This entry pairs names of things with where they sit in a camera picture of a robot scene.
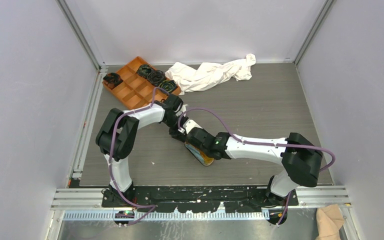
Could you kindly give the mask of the orange sunglasses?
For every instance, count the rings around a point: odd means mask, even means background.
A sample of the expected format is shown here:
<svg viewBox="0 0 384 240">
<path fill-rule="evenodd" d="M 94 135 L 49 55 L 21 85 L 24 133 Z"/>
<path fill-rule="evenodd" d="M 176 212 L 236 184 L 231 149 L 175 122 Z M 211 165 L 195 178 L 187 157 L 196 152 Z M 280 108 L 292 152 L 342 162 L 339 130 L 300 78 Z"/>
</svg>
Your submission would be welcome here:
<svg viewBox="0 0 384 240">
<path fill-rule="evenodd" d="M 204 166 L 210 166 L 214 162 L 213 157 L 207 156 L 204 152 L 200 151 L 197 157 L 198 161 Z"/>
</svg>

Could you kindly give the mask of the black glasses case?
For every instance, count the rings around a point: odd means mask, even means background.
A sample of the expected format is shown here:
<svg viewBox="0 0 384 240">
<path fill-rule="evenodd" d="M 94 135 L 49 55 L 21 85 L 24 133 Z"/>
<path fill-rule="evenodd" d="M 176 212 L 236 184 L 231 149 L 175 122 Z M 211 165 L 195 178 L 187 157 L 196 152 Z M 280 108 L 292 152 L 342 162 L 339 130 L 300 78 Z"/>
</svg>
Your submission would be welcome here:
<svg viewBox="0 0 384 240">
<path fill-rule="evenodd" d="M 203 151 L 199 150 L 189 142 L 185 142 L 184 146 L 205 167 L 210 166 L 215 160 L 214 158 L 207 156 Z"/>
</svg>

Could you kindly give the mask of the blue cleaning cloth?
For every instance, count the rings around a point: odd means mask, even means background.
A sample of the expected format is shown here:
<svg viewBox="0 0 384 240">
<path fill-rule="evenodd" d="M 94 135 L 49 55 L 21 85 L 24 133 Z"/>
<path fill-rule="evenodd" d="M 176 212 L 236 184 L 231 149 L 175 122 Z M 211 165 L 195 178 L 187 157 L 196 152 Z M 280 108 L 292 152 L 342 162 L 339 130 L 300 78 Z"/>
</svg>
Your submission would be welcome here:
<svg viewBox="0 0 384 240">
<path fill-rule="evenodd" d="M 200 150 L 194 147 L 189 143 L 185 143 L 185 147 L 189 150 L 189 152 L 198 160 Z"/>
</svg>

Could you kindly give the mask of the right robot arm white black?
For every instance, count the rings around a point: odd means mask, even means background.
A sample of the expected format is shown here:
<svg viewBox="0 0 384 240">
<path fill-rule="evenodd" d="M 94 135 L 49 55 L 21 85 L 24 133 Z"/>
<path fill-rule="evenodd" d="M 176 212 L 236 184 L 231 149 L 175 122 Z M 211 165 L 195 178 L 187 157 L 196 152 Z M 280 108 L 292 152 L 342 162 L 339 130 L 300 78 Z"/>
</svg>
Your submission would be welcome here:
<svg viewBox="0 0 384 240">
<path fill-rule="evenodd" d="M 213 136 L 194 127 L 186 134 L 185 146 L 205 166 L 220 159 L 254 159 L 282 166 L 262 194 L 263 202 L 271 205 L 279 205 L 297 187 L 317 186 L 323 158 L 319 149 L 296 132 L 286 138 L 262 139 L 228 132 Z"/>
</svg>

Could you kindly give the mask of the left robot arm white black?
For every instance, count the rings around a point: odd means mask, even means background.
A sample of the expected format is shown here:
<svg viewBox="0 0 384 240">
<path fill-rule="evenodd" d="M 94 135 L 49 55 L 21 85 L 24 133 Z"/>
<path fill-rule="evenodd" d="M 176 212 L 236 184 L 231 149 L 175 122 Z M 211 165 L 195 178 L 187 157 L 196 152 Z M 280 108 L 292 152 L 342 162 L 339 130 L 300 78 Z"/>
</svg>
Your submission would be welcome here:
<svg viewBox="0 0 384 240">
<path fill-rule="evenodd" d="M 104 155 L 110 171 L 110 186 L 115 190 L 114 200 L 121 207 L 133 202 L 133 185 L 130 177 L 128 156 L 133 150 L 137 132 L 151 124 L 164 123 L 168 134 L 180 142 L 186 141 L 186 135 L 179 131 L 179 116 L 186 110 L 183 100 L 174 94 L 167 99 L 155 100 L 145 107 L 130 111 L 111 109 L 97 136 L 96 145 Z"/>
</svg>

